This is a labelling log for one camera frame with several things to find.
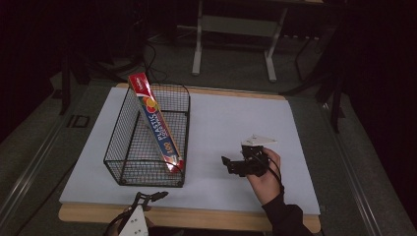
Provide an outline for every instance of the background desk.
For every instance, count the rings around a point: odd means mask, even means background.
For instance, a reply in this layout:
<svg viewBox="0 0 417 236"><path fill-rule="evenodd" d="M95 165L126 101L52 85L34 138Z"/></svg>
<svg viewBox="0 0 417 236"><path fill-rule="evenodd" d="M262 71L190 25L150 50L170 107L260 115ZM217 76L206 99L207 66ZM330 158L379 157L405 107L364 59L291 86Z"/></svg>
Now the background desk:
<svg viewBox="0 0 417 236"><path fill-rule="evenodd" d="M282 156L286 202L304 210L305 224L313 232L320 230L316 194L290 107L282 97L242 92L218 95L190 89L191 124L184 187L123 187L115 183L102 163L106 140L110 139L112 124L117 119L117 104L123 102L123 90L114 88L103 105L61 196L62 220L107 223L133 201L138 191L168 191L169 195L152 203L153 209L147 212L156 225L270 231L248 181L229 175L220 159L222 155L241 159L240 141L256 133L278 140L278 145L268 147Z"/></svg>

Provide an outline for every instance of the wire mesh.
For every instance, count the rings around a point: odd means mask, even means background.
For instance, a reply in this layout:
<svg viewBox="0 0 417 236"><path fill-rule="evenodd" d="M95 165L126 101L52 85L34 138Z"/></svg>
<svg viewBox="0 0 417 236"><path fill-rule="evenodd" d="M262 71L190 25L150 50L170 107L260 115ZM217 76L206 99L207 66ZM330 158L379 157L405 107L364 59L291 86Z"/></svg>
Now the wire mesh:
<svg viewBox="0 0 417 236"><path fill-rule="evenodd" d="M190 122L190 95L182 86L151 85L170 133L184 158L184 168L169 171L159 156L151 130L141 116L139 101L128 89L104 164L119 185L182 187Z"/></svg>

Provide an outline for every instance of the wire basket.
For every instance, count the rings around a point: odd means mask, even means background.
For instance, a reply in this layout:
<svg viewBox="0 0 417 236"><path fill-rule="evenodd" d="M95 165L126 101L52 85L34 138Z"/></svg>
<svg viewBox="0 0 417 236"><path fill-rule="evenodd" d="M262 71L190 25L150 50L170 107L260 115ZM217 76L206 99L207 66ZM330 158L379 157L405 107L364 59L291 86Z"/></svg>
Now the wire basket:
<svg viewBox="0 0 417 236"><path fill-rule="evenodd" d="M182 187L187 166L187 143L190 124L190 94L182 86L151 85L182 157L183 169L169 171L161 160L151 130L140 113L135 93L127 89L123 105L111 136L104 164L114 180L123 186Z"/></svg>

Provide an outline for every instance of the gray floor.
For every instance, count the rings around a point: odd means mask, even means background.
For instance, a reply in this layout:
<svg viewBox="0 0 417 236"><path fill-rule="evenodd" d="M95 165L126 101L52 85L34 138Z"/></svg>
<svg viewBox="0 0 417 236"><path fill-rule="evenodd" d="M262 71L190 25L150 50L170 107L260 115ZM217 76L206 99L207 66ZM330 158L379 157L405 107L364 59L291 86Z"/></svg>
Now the gray floor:
<svg viewBox="0 0 417 236"><path fill-rule="evenodd" d="M283 38L273 56L278 82L268 81L261 49L268 42L240 38L230 42L221 35L205 34L201 74L191 75L194 56L193 33L184 32L175 44L155 37L152 64L154 79L181 83L187 87L239 89L279 93L300 85L294 58L303 44L297 38ZM302 75L318 58L313 41L300 58ZM147 47L147 61L153 51ZM126 78L133 72L120 75ZM60 75L52 79L59 87ZM60 194L77 161L101 106L115 83L94 76L88 86L73 83L73 102L60 116L60 100L47 98L0 146L0 201L10 200L15 182L34 158L42 158L39 171L24 188L25 197L15 203L1 235L98 235L106 225L62 222L58 218ZM387 179L378 157L356 117L349 99L342 98L344 118L340 134L331 129L328 109L314 100L317 87L286 97L291 105L306 161L321 206L323 232L318 235L417 235ZM71 115L91 118L86 128L66 127ZM184 235L245 235L242 232L185 230Z"/></svg>

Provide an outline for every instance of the black sleeve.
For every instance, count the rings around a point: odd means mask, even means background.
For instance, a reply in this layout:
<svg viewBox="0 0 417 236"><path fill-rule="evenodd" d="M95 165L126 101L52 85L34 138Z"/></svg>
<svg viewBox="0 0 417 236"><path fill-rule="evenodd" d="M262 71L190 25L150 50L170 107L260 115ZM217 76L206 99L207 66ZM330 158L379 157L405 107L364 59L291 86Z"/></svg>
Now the black sleeve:
<svg viewBox="0 0 417 236"><path fill-rule="evenodd" d="M284 203L283 191L272 201L262 206L272 224L272 233L276 236L312 236L312 232L303 224L303 210L296 205Z"/></svg>

